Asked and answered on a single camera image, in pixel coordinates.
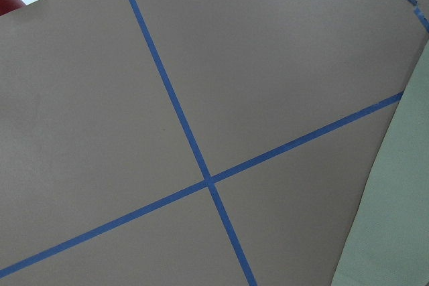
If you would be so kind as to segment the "red cylinder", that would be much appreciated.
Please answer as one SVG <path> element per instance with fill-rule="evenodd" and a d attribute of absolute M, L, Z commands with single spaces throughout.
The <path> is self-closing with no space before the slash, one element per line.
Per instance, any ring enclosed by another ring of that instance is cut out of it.
<path fill-rule="evenodd" d="M 22 0 L 0 0 L 0 15 L 22 8 L 25 3 Z"/>

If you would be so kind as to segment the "green long-sleeve shirt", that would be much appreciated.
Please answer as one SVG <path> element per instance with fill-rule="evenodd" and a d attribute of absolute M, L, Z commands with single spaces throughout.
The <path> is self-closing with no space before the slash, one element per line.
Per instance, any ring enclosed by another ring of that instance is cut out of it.
<path fill-rule="evenodd" d="M 427 49 L 375 158 L 332 284 L 428 284 Z"/>

